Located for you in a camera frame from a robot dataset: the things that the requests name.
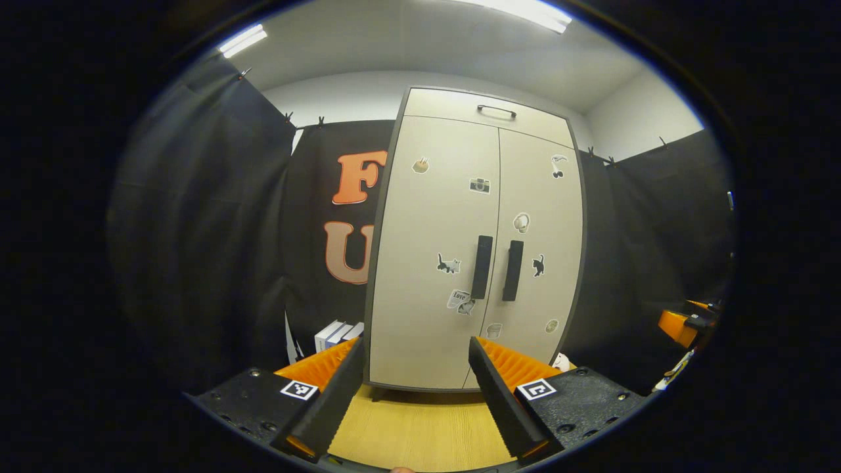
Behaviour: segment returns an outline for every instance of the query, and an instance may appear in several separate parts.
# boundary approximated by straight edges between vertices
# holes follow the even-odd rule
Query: cabinet handle
[[[511,302],[517,298],[517,286],[520,285],[520,266],[523,262],[523,242],[511,240],[508,248],[508,269],[505,271],[505,286],[502,288],[502,300]]]
[[[508,112],[509,114],[511,114],[511,118],[517,118],[517,112],[512,110],[501,109],[499,107],[491,107],[490,105],[476,105],[476,110],[481,112],[482,109],[502,110],[503,112]]]
[[[484,299],[484,292],[488,287],[492,246],[494,246],[493,237],[479,236],[479,244],[476,247],[476,269],[473,271],[473,288],[470,290],[471,299]]]

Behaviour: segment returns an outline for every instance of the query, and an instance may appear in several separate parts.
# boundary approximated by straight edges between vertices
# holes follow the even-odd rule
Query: cabinet drawer
[[[484,108],[480,110],[479,105],[483,105]],[[512,118],[506,110],[516,113],[516,117]],[[573,139],[569,134],[567,120],[525,105],[476,93],[412,88],[404,115],[498,126],[573,148]]]

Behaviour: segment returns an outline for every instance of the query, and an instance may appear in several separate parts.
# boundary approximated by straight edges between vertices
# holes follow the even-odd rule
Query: black curtain
[[[295,128],[219,55],[136,125],[108,210],[124,313],[178,388],[288,364],[278,246]]]
[[[726,295],[727,162],[705,130],[612,166],[580,158],[584,271],[561,349],[646,395],[685,353],[658,327],[662,311]]]
[[[622,195],[621,204],[636,213],[633,221],[650,229],[657,258],[674,271],[673,280],[685,296],[724,297],[736,228],[727,197],[733,190],[728,162],[715,136],[699,131],[622,160],[607,173],[616,195]],[[625,221],[622,228],[628,231],[632,225]],[[666,275],[672,277],[651,276]]]
[[[366,261],[364,226],[373,225],[383,168],[376,162],[377,182],[368,187],[355,183],[367,198],[355,204],[337,205],[344,155],[388,152],[394,120],[348,121],[308,126],[304,129],[289,165],[283,197],[280,245],[285,273],[290,281],[287,304],[289,326],[305,356],[315,353],[314,335],[334,320],[362,322],[367,284],[350,284],[334,277],[327,268],[325,250],[328,221],[353,226],[347,237],[345,263],[361,268]]]

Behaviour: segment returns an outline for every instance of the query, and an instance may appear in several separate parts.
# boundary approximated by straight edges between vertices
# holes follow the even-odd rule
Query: ceiling
[[[422,71],[495,82],[582,114],[643,64],[574,20],[559,35],[448,0],[313,0],[262,22],[268,37],[231,58],[268,90],[312,77]]]

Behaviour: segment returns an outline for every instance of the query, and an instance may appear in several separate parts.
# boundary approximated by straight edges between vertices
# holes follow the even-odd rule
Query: cabinet
[[[383,173],[366,381],[478,388],[472,336],[549,362],[578,286],[578,161],[566,120],[500,98],[411,88]]]

